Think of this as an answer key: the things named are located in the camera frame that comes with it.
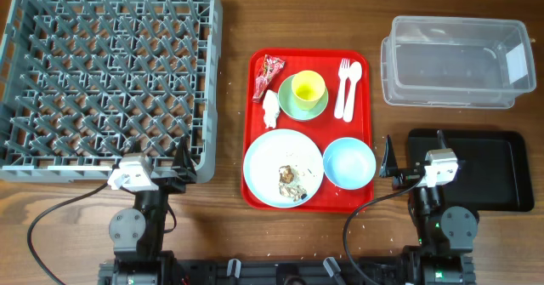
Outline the light blue plastic bowl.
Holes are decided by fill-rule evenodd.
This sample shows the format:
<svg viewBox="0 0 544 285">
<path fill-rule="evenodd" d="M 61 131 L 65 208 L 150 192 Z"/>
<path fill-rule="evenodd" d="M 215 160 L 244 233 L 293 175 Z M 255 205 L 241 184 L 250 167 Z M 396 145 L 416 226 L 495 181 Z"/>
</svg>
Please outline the light blue plastic bowl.
<svg viewBox="0 0 544 285">
<path fill-rule="evenodd" d="M 356 138 L 340 138 L 331 142 L 323 153 L 326 177 L 344 190 L 358 190 L 371 183 L 377 162 L 371 148 Z"/>
</svg>

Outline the white tissue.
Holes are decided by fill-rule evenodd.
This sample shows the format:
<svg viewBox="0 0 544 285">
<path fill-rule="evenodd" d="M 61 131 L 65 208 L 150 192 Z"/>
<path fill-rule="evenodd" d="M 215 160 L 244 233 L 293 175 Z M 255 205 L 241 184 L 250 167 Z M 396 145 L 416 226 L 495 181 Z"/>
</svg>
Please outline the white tissue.
<svg viewBox="0 0 544 285">
<path fill-rule="evenodd" d="M 268 90 L 263 99 L 263 121 L 266 128 L 276 128 L 277 118 L 281 113 L 278 95 L 272 90 Z"/>
</svg>

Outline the white plastic fork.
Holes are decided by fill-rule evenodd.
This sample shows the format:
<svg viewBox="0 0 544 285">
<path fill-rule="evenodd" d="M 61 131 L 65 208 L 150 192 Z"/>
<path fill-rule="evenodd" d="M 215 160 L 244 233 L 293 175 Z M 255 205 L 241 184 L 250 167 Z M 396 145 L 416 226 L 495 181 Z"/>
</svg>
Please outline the white plastic fork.
<svg viewBox="0 0 544 285">
<path fill-rule="evenodd" d="M 338 85 L 337 99 L 336 99 L 334 113 L 333 113 L 336 119 L 340 119 L 343 117 L 344 102 L 345 102 L 345 83 L 349 77 L 349 67 L 350 67 L 350 60 L 347 58 L 342 59 L 338 69 L 339 85 Z"/>
</svg>

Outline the yellow plastic cup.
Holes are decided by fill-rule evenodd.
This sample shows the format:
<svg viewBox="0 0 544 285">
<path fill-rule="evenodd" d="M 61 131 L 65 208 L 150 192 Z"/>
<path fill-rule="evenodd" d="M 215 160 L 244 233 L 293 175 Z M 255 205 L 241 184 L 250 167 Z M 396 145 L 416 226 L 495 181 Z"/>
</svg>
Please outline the yellow plastic cup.
<svg viewBox="0 0 544 285">
<path fill-rule="evenodd" d="M 316 71 L 300 71 L 292 79 L 294 101 L 301 110 L 307 111 L 314 108 L 325 91 L 325 80 Z"/>
</svg>

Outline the green plastic bowl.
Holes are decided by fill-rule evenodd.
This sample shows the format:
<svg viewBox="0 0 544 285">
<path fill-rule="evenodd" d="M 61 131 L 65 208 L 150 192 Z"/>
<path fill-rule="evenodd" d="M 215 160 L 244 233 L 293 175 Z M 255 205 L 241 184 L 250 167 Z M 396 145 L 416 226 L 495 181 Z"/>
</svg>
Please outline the green plastic bowl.
<svg viewBox="0 0 544 285">
<path fill-rule="evenodd" d="M 286 78 L 279 87 L 278 101 L 280 108 L 293 120 L 306 122 L 317 118 L 327 107 L 329 94 L 326 90 L 319 102 L 310 110 L 302 110 L 295 102 L 296 96 L 292 92 L 292 79 L 294 75 Z"/>
</svg>

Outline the red snack wrapper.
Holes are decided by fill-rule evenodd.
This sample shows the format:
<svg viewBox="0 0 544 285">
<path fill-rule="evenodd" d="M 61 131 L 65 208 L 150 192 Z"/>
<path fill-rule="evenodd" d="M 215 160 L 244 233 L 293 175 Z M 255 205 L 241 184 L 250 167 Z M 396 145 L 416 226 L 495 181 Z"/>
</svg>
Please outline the red snack wrapper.
<svg viewBox="0 0 544 285">
<path fill-rule="evenodd" d="M 265 90 L 268 88 L 273 79 L 283 70 L 286 62 L 275 56 L 266 54 L 263 57 L 262 65 L 258 70 L 258 74 L 254 80 L 254 91 L 252 101 L 258 103 Z"/>
</svg>

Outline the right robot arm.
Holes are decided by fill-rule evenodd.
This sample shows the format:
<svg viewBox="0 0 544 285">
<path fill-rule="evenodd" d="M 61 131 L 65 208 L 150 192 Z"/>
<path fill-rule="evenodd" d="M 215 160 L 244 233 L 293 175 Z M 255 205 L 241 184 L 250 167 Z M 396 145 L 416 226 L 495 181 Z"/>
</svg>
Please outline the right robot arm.
<svg viewBox="0 0 544 285">
<path fill-rule="evenodd" d="M 425 159 L 410 168 L 399 168 L 392 140 L 387 138 L 379 175 L 393 179 L 393 189 L 409 194 L 409 214 L 416 227 L 419 244 L 406 246 L 395 263 L 398 284 L 476 283 L 473 240 L 479 220 L 462 206 L 445 203 L 444 187 L 459 170 L 456 153 L 437 132 L 439 148 L 428 151 Z"/>
</svg>

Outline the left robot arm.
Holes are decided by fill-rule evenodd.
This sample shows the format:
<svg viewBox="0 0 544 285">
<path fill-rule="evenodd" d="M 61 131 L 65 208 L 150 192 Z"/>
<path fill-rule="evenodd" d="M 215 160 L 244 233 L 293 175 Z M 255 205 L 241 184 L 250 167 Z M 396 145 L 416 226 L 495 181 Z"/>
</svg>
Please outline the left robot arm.
<svg viewBox="0 0 544 285">
<path fill-rule="evenodd" d="M 99 268 L 99 284 L 188 284 L 190 277 L 172 251 L 162 249 L 171 194 L 183 194 L 196 182 L 187 138 L 178 143 L 171 167 L 173 174 L 153 179 L 150 157 L 138 144 L 113 167 L 108 185 L 134 194 L 134 205 L 114 215 L 109 235 L 114 261 Z"/>
</svg>

